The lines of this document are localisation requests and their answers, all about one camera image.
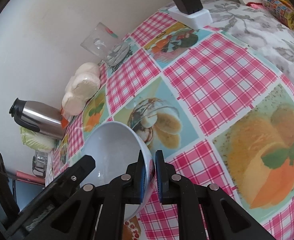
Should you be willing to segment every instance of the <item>black kettle handle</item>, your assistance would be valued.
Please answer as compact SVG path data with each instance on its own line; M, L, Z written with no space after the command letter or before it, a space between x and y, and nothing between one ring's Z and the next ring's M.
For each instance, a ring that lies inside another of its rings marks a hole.
M33 132L39 132L39 131L40 131L40 128L39 128L37 125L35 125L35 124L31 124L31 123L28 123L28 122L22 120L21 118L19 118L19 117L17 116L17 114L14 115L14 121L15 121L18 125L20 125L20 126L22 126L22 127L25 127L25 128L27 128L28 130L31 130L31 131L33 131Z

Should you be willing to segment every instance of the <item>kettle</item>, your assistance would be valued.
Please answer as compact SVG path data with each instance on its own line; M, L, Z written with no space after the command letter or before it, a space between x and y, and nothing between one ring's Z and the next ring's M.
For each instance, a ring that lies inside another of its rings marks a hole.
M44 103L16 98L9 113L17 124L31 131L59 140L65 135L66 128L62 128L60 111Z

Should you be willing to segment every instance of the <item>cabbage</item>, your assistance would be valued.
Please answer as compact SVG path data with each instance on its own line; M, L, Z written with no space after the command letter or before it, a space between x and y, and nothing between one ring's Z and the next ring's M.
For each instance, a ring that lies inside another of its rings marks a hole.
M33 132L25 127L20 127L20 134L22 135L23 144L33 150L50 153L55 147L55 139Z

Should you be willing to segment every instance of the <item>white container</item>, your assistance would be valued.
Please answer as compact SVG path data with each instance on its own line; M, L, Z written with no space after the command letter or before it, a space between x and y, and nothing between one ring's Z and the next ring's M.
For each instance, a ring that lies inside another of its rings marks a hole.
M192 28L199 30L213 22L210 12L207 9L202 9L193 14L185 14L178 10L177 6L168 9L169 15L176 21Z
M92 156L96 162L96 168L82 181L81 187L88 183L98 187L125 174L127 166L137 162L140 150L146 169L143 202L140 205L126 204L125 221L135 216L147 204L153 192L155 168L148 147L128 126L111 121L97 127L81 150L82 154Z

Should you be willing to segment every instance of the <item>tablecloth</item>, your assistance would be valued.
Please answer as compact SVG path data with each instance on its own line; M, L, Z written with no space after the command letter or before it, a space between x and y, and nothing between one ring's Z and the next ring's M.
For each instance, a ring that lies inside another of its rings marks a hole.
M191 30L167 8L124 40L130 44L127 56L114 67L101 64L102 86L52 152L46 184L82 157L97 125L115 120L131 126L137 106L159 102L165 107L152 127L141 122L132 127L152 154L162 149L177 173L200 185L218 184L276 239L293 239L294 138L287 131L294 134L294 86L289 79L226 31ZM123 239L178 235L177 210L160 205L155 189L140 214L125 222Z

